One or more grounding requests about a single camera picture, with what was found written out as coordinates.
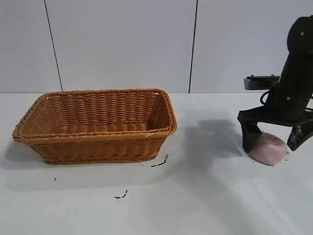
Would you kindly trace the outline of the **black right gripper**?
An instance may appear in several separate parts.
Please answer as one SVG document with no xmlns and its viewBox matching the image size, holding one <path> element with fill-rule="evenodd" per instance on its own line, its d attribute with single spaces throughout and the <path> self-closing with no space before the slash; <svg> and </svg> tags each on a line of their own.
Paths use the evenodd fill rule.
<svg viewBox="0 0 313 235">
<path fill-rule="evenodd" d="M 283 67 L 280 80 L 269 90 L 263 106 L 240 111 L 238 121 L 242 129 L 242 146 L 250 153 L 262 131 L 257 123 L 293 123 L 299 121 L 313 94 L 313 55 L 290 53 Z M 287 141 L 295 151 L 313 136 L 313 123 L 307 122 L 292 128 Z"/>
</svg>

